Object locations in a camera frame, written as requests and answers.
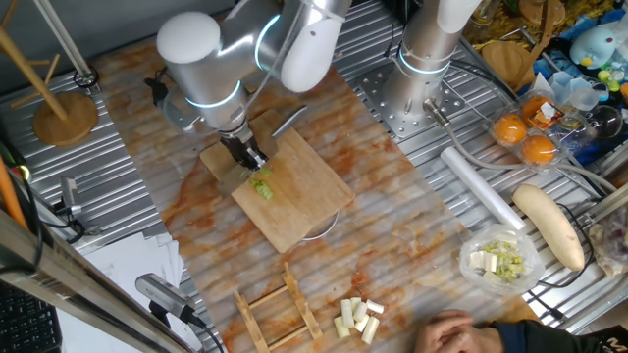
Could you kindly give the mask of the person's left hand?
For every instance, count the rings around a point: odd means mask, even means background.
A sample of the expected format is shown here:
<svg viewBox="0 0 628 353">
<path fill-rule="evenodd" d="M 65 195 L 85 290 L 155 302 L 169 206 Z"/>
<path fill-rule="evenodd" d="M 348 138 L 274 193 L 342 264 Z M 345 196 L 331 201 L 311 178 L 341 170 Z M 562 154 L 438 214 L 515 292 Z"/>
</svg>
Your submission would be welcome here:
<svg viewBox="0 0 628 353">
<path fill-rule="evenodd" d="M 418 328 L 414 353 L 459 353 L 467 350 L 471 338 L 464 330 L 473 323 L 465 311 L 445 310 Z"/>
</svg>

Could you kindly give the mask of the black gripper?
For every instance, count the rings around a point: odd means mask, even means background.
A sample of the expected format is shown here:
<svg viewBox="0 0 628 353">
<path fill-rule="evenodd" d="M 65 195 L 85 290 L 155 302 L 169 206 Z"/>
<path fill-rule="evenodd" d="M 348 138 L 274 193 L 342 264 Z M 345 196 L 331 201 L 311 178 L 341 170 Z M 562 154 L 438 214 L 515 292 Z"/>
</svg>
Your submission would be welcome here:
<svg viewBox="0 0 628 353">
<path fill-rule="evenodd" d="M 269 158 L 258 148 L 251 130 L 243 130 L 238 133 L 223 131 L 219 135 L 222 144 L 243 168 L 258 171 L 268 162 Z"/>
</svg>

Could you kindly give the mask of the person's right hand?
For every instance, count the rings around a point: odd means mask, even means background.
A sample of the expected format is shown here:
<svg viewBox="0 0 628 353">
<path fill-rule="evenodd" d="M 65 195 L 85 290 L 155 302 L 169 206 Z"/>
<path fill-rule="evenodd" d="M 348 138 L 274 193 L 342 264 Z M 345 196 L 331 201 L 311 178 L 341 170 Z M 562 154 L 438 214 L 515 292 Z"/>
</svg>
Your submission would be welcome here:
<svg viewBox="0 0 628 353">
<path fill-rule="evenodd" d="M 503 353 L 504 345 L 495 328 L 475 328 L 473 319 L 462 318 L 459 324 L 446 331 L 440 339 L 441 352 Z"/>
</svg>

